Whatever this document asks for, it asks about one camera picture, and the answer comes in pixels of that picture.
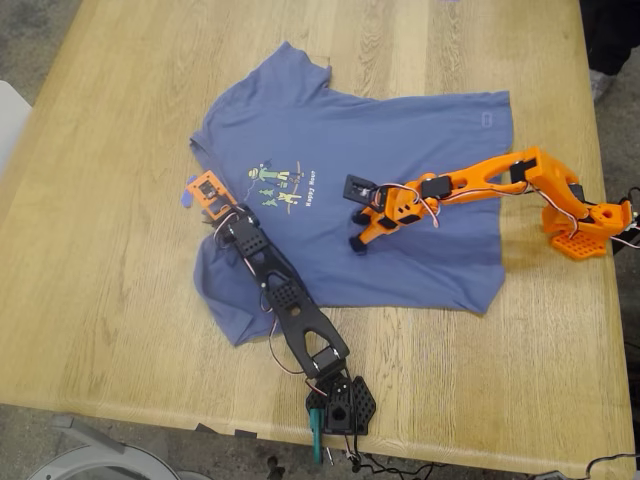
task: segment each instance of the orange 3d printed part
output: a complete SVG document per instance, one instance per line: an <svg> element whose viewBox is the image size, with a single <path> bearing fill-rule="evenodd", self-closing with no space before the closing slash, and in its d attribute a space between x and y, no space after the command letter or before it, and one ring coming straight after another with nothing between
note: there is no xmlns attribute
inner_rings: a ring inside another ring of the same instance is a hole
<svg viewBox="0 0 640 480"><path fill-rule="evenodd" d="M510 183L491 182L507 171ZM347 176L344 198L365 205L352 219L366 225L349 241L353 250L362 254L379 235L389 235L425 215L437 228L443 206L532 192L547 201L542 226L553 234L551 245L574 259L604 255L610 238L622 241L617 236L636 226L628 199L623 198L619 204L585 202L578 177L538 147L531 147L443 175L425 173L405 184L376 185Z"/></svg>

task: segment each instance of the t-shirt sleeve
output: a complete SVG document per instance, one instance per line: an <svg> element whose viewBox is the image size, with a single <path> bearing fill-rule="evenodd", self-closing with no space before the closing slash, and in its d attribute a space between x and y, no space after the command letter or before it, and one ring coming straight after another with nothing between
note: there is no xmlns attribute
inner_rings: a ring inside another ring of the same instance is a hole
<svg viewBox="0 0 640 480"><path fill-rule="evenodd" d="M232 247L217 248L209 235L200 245L193 280L217 324L233 345L269 333L260 290Z"/></svg>
<svg viewBox="0 0 640 480"><path fill-rule="evenodd" d="M322 93L329 85L331 67L311 62L302 50L284 42L244 80L216 100L212 110L299 105Z"/></svg>

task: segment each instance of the shoe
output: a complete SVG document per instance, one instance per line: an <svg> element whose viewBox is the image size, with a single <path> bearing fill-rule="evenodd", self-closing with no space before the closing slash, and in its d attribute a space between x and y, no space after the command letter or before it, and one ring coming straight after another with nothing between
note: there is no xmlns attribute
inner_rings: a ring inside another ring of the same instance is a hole
<svg viewBox="0 0 640 480"><path fill-rule="evenodd" d="M616 79L615 75L606 75L596 70L589 70L589 80L591 80L591 98L593 103L600 100L600 97L609 90L609 87Z"/></svg>

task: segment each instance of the green clamp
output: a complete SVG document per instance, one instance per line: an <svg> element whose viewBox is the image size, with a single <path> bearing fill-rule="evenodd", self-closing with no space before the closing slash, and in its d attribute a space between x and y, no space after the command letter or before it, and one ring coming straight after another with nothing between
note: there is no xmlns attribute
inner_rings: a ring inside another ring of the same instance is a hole
<svg viewBox="0 0 640 480"><path fill-rule="evenodd" d="M309 411L309 426L313 433L313 461L322 463L322 426L324 425L324 409L312 408Z"/></svg>

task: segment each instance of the blue t-shirt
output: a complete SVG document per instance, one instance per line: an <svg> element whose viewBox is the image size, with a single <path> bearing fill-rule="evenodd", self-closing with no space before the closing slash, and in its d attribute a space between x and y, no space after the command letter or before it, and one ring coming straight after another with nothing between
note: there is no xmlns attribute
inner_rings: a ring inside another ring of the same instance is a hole
<svg viewBox="0 0 640 480"><path fill-rule="evenodd" d="M207 113L191 148L236 200L258 216L319 305L448 307L484 312L500 288L498 200L442 208L383 235L356 255L348 238L358 205L342 198L347 174L377 184L457 170L505 153L507 92L390 100L328 88L331 67L284 43ZM233 248L211 236L195 284L235 345L267 334L271 314Z"/></svg>

